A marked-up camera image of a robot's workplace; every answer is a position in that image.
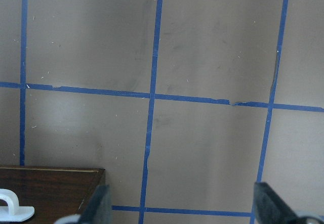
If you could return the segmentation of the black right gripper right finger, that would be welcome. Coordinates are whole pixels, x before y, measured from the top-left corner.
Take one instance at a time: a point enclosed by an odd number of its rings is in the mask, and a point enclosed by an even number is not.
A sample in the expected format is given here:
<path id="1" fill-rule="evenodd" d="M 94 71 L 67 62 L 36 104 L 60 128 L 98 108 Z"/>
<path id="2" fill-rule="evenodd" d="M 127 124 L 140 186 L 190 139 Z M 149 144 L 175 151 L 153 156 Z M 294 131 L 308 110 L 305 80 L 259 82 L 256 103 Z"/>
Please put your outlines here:
<path id="1" fill-rule="evenodd" d="M 265 182 L 254 183 L 254 215 L 258 223 L 302 223 L 296 213 Z"/>

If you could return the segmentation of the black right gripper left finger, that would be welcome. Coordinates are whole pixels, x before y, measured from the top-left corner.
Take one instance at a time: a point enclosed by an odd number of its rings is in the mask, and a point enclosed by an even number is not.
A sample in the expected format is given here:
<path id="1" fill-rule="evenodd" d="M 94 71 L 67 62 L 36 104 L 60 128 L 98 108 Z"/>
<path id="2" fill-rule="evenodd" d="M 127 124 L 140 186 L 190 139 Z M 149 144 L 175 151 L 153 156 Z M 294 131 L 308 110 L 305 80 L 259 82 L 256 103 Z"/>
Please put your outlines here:
<path id="1" fill-rule="evenodd" d="M 110 186 L 101 185 L 95 189 L 88 205 L 80 216 L 80 223 L 111 223 L 112 207 Z"/>

